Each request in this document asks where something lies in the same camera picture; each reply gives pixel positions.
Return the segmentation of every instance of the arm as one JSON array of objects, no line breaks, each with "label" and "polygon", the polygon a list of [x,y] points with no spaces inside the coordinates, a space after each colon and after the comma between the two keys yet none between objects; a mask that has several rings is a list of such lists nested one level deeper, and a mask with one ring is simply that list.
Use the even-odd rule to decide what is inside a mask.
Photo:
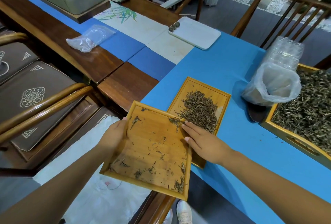
[{"label": "arm", "polygon": [[0,216],[0,223],[58,224],[96,169],[123,138],[126,117],[112,124],[99,143],[53,179]]},{"label": "arm", "polygon": [[185,140],[202,158],[230,171],[286,224],[329,223],[331,204],[232,150],[206,130],[185,122]]}]

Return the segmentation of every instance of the white tray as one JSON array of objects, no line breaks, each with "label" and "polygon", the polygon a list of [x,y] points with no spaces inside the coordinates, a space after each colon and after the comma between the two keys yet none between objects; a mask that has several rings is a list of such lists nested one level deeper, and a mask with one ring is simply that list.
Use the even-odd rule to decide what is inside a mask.
[{"label": "white tray", "polygon": [[168,33],[202,50],[207,50],[221,36],[220,31],[188,17],[182,17],[178,22],[180,26]]}]

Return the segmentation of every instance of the hand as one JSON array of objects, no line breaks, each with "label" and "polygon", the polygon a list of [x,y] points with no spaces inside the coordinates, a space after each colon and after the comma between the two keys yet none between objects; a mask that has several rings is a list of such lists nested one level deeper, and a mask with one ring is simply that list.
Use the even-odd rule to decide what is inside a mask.
[{"label": "hand", "polygon": [[223,165],[233,151],[215,135],[191,122],[185,121],[185,124],[182,124],[182,128],[191,136],[185,137],[188,144],[201,158],[209,162]]},{"label": "hand", "polygon": [[114,151],[120,141],[123,139],[124,127],[126,125],[127,118],[124,117],[121,121],[117,121],[110,125],[105,133],[102,135],[98,147],[102,150],[106,149],[109,151]]}]

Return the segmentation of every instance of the sneaker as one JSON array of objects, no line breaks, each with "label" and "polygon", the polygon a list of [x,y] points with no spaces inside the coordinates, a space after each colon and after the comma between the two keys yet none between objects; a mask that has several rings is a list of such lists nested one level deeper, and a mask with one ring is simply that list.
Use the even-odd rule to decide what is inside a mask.
[{"label": "sneaker", "polygon": [[171,224],[172,222],[172,209],[168,212],[166,218],[163,221],[163,224]]},{"label": "sneaker", "polygon": [[192,224],[191,207],[186,201],[180,200],[177,204],[177,218],[179,224]]}]

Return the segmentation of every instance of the crumpled plastic bag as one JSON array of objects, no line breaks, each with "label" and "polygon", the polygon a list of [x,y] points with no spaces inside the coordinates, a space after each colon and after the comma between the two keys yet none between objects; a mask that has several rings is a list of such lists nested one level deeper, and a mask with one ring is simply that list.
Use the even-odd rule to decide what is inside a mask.
[{"label": "crumpled plastic bag", "polygon": [[298,97],[301,91],[299,75],[274,63],[262,63],[241,96],[259,106],[272,106]]},{"label": "crumpled plastic bag", "polygon": [[91,26],[83,35],[67,38],[69,46],[81,52],[90,52],[94,47],[111,37],[115,32],[102,25]]}]

